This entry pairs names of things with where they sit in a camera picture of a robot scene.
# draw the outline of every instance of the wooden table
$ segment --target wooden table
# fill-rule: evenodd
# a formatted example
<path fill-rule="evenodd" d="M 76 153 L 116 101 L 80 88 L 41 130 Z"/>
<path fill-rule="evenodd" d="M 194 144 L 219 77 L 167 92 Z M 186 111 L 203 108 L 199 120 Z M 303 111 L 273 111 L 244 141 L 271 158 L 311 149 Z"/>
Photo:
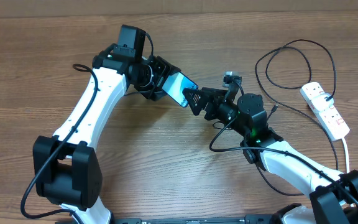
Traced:
<path fill-rule="evenodd" d="M 346 137 L 351 169 L 358 170 L 358 11 L 192 14 L 159 16 L 52 17 L 0 19 L 0 223 L 53 223 L 53 216 L 26 220 L 19 211 L 22 194 L 34 176 L 32 145 L 51 136 L 71 113 L 90 78 L 73 63 L 91 65 L 94 55 L 117 41 L 121 24 L 149 32 L 155 53 L 180 67 L 199 86 L 221 88 L 225 70 L 239 71 L 248 93 L 261 94 L 254 66 L 268 51 L 294 39 L 325 45 L 337 66 L 335 104 L 351 128 Z M 313 81 L 333 89 L 331 62 L 324 50 L 304 50 Z M 144 54 L 150 52 L 149 44 Z M 259 67 L 263 75 L 264 60 Z M 271 77 L 288 86 L 307 81 L 307 66 L 286 51 L 271 64 Z M 276 99 L 311 114 L 298 90 L 262 82 Z M 272 102 L 264 97 L 265 109 Z M 272 213 L 306 197 L 271 190 L 241 152 L 213 153 L 208 145 L 217 130 L 166 97 L 158 102 L 139 95 L 115 107 L 98 145 L 103 172 L 101 198 L 116 217 L 235 217 Z M 269 125 L 295 149 L 334 167 L 323 132 L 306 118 L 279 108 Z M 217 147 L 238 146 L 241 137 L 226 132 Z M 344 171 L 342 143 L 335 142 Z M 279 177 L 266 174 L 279 189 L 296 192 Z M 27 209 L 56 209 L 32 192 Z"/>

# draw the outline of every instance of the power strip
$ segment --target power strip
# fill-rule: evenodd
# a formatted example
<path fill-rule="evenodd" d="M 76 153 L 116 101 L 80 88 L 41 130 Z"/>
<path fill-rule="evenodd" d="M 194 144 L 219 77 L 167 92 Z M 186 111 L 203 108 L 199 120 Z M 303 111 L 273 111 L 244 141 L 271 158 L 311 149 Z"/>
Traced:
<path fill-rule="evenodd" d="M 317 82 L 305 84 L 300 92 L 320 124 L 327 131 L 329 138 L 333 141 L 342 139 L 345 148 L 346 172 L 349 172 L 349 153 L 344 138 L 349 133 L 350 128 L 335 108 L 334 99 L 326 101 L 330 94 L 325 93 L 323 87 Z"/>

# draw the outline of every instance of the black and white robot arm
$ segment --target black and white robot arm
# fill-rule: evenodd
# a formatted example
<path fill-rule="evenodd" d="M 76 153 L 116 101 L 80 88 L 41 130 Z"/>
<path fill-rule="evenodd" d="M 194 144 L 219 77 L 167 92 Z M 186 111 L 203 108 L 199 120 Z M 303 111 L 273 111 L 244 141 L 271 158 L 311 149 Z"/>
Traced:
<path fill-rule="evenodd" d="M 80 219 L 78 223 L 114 223 L 114 216 L 99 197 L 103 178 L 96 148 L 117 102 L 130 84 L 144 97 L 158 100 L 166 95 L 163 85 L 167 78 L 180 71 L 160 57 L 151 55 L 147 60 L 142 58 L 144 40 L 143 30 L 123 26 L 118 44 L 112 44 L 95 56 L 93 71 L 98 79 L 98 92 L 94 103 L 61 152 L 36 182 L 39 196 L 75 212 L 77 215 L 74 218 Z M 183 95 L 194 115 L 205 110 L 205 119 L 218 119 L 244 137 L 240 150 L 243 150 L 250 164 L 257 164 L 263 170 L 282 177 L 312 201 L 313 209 L 295 206 L 285 211 L 277 222 L 271 223 L 358 223 L 357 207 L 351 210 L 341 208 L 344 202 L 354 203 L 351 198 L 327 178 L 322 178 L 320 173 L 323 172 L 346 188 L 358 201 L 358 171 L 343 174 L 296 151 L 268 127 L 267 113 L 260 95 L 245 94 L 237 104 L 233 103 L 238 84 L 241 84 L 241 78 L 230 73 L 224 76 L 224 86 L 228 90 L 185 88 Z M 36 173 L 71 131 L 87 107 L 94 89 L 95 80 L 91 77 L 75 109 L 53 137 L 39 136 L 36 140 L 33 147 Z M 71 166 L 58 162 L 66 158 L 71 159 Z M 311 169 L 299 158 L 320 172 Z"/>

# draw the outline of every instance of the white cable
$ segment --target white cable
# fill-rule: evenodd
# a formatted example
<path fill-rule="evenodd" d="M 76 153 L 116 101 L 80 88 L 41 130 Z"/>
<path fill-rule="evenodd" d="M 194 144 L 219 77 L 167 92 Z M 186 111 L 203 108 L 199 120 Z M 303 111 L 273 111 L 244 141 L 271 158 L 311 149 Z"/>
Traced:
<path fill-rule="evenodd" d="M 350 163 L 349 163 L 349 151 L 347 150 L 347 144 L 345 138 L 342 138 L 343 148 L 345 149 L 345 160 L 346 160 L 346 172 L 350 172 Z"/>

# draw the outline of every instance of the electrical outlet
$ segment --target electrical outlet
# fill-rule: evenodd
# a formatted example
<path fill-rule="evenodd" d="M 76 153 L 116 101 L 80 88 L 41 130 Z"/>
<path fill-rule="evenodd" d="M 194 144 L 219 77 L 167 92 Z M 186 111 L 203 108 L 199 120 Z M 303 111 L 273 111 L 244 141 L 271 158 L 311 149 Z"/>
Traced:
<path fill-rule="evenodd" d="M 307 83 L 300 92 L 331 140 L 341 139 L 349 133 L 350 129 L 335 108 L 334 100 L 325 101 L 329 94 L 319 83 Z"/>

